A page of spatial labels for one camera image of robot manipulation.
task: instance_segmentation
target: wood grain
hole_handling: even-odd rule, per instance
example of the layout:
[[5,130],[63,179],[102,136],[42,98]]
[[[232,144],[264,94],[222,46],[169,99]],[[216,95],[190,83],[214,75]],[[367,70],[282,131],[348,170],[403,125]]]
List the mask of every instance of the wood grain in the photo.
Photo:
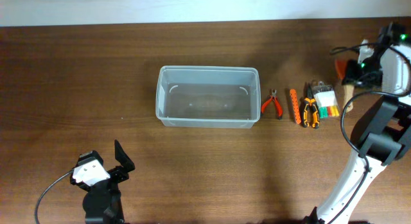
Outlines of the wood grain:
[[[97,150],[105,168],[118,139],[136,170],[120,184],[131,223],[298,220],[331,192],[349,155],[338,119],[319,130],[293,122],[288,91],[337,83],[334,46],[375,40],[410,18],[118,24],[1,28],[0,222],[33,223],[40,193]],[[249,130],[166,128],[155,116],[164,65],[255,67],[274,107]],[[336,88],[342,100],[342,88]],[[376,98],[359,99],[347,131]],[[352,220],[411,220],[411,157],[379,176]],[[40,205],[41,223],[83,223],[85,193],[68,180]]]

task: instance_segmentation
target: wooden table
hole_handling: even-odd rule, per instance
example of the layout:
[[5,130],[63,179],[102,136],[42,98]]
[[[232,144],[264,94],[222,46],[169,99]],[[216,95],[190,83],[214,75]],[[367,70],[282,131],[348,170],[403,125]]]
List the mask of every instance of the wooden table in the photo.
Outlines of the wooden table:
[[[319,130],[297,126],[287,89],[302,96],[304,82],[338,83],[328,51],[375,40],[393,20],[411,24],[386,18],[1,28],[0,222],[33,223],[41,192],[81,153],[97,150],[106,169],[118,165],[114,139],[136,164],[119,185],[128,222],[303,218],[331,192],[350,148],[338,119],[323,120]],[[279,91],[284,118],[270,107],[247,130],[165,127],[155,116],[164,65],[255,67],[262,96]],[[356,102],[348,132],[375,100]],[[411,154],[389,166],[352,220],[409,223],[410,168]],[[40,205],[41,223],[84,223],[84,195],[68,179],[58,183]]]

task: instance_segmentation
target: pliers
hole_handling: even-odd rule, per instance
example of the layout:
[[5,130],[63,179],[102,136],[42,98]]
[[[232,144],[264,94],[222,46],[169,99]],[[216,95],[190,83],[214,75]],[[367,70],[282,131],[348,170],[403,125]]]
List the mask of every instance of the pliers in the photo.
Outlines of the pliers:
[[303,112],[303,122],[302,125],[303,127],[307,128],[309,127],[310,124],[308,124],[308,107],[311,107],[311,111],[313,112],[313,128],[319,128],[320,127],[320,116],[319,116],[319,107],[317,105],[317,101],[315,101],[313,97],[313,91],[311,89],[311,85],[308,84],[307,89],[306,89],[306,98],[304,99],[304,110]]
[[272,90],[270,89],[270,95],[268,96],[268,99],[264,102],[264,104],[261,106],[261,115],[264,114],[265,108],[270,104],[271,101],[274,101],[275,108],[277,109],[277,118],[282,119],[283,118],[283,108],[281,108],[280,103],[278,102],[277,99],[277,90]]

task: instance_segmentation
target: white wall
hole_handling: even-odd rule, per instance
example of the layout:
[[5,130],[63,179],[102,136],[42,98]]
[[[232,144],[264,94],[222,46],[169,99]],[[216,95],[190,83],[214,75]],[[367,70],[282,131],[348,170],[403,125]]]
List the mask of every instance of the white wall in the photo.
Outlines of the white wall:
[[0,0],[0,26],[411,15],[411,0]]

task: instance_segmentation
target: gray plastic bin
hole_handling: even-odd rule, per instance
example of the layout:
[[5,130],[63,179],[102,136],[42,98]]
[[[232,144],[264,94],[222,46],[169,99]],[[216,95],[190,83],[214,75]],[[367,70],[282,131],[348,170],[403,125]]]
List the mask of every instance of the gray plastic bin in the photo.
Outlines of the gray plastic bin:
[[165,126],[251,128],[260,101],[254,68],[164,66],[155,114]]

